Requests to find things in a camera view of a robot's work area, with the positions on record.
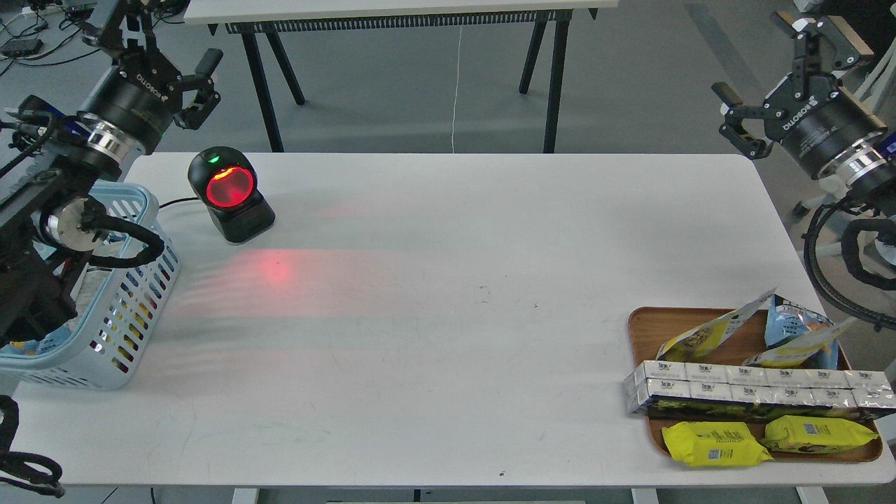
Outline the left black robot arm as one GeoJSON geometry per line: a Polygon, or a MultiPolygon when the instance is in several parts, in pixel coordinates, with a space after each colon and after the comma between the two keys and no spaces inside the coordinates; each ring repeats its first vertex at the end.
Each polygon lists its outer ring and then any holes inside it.
{"type": "Polygon", "coordinates": [[[112,217],[90,191],[120,181],[130,157],[150,155],[171,125],[199,129],[220,103],[210,48],[186,76],[159,49],[157,1],[102,1],[80,26],[111,64],[79,111],[29,96],[7,109],[19,153],[2,168],[2,344],[41,341],[77,316],[86,267],[140,267],[164,244],[147,227],[112,217]]]}

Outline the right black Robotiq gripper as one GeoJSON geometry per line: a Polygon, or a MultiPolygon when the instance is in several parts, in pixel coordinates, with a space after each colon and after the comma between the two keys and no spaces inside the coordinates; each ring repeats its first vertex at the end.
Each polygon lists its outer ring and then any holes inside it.
{"type": "Polygon", "coordinates": [[[719,132],[743,156],[762,159],[772,146],[749,134],[743,121],[766,121],[765,137],[777,141],[817,181],[832,172],[829,165],[849,146],[887,131],[839,82],[851,69],[869,64],[874,52],[841,16],[797,20],[775,10],[772,22],[794,41],[791,72],[762,106],[745,105],[729,84],[714,83],[711,89],[725,106],[719,132]]]}

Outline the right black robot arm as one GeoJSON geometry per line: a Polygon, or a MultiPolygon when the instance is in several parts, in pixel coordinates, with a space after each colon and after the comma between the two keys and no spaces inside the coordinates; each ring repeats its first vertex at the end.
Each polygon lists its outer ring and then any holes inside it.
{"type": "Polygon", "coordinates": [[[837,213],[852,218],[839,234],[839,250],[849,274],[880,291],[894,291],[894,280],[864,268],[860,236],[870,233],[884,246],[894,245],[894,141],[887,127],[839,77],[841,71],[864,66],[873,51],[841,16],[796,20],[784,10],[772,13],[775,25],[794,42],[791,70],[756,106],[746,105],[729,84],[716,82],[713,92],[723,103],[720,134],[750,160],[767,157],[774,144],[814,181],[837,176],[845,194],[820,204],[804,240],[804,267],[813,287],[840,312],[893,329],[893,316],[849,300],[820,268],[820,231],[837,213]]]}

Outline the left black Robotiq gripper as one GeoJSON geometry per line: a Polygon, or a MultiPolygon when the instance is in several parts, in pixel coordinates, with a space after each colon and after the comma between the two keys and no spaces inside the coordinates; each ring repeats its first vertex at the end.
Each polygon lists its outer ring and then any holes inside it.
{"type": "Polygon", "coordinates": [[[223,51],[209,48],[192,74],[161,55],[153,31],[160,1],[98,1],[83,22],[83,42],[112,58],[78,117],[90,133],[114,133],[130,150],[154,152],[171,125],[199,129],[221,95],[214,71],[223,51]]]}

